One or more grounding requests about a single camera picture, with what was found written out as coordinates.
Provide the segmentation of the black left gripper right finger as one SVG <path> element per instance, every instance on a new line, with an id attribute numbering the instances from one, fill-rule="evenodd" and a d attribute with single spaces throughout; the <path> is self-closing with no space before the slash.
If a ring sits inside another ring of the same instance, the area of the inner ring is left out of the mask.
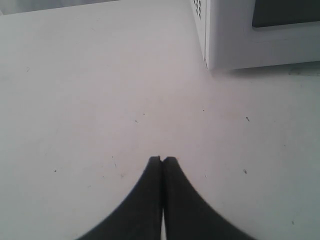
<path id="1" fill-rule="evenodd" d="M 164 223 L 168 240 L 251 240 L 198 194 L 175 157 L 162 162 Z"/>

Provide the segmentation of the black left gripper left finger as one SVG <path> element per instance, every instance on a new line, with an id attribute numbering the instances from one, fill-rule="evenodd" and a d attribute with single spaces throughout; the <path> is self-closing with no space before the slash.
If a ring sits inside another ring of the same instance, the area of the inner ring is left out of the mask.
<path id="1" fill-rule="evenodd" d="M 163 218 L 162 161 L 149 158 L 134 188 L 81 240 L 160 240 Z"/>

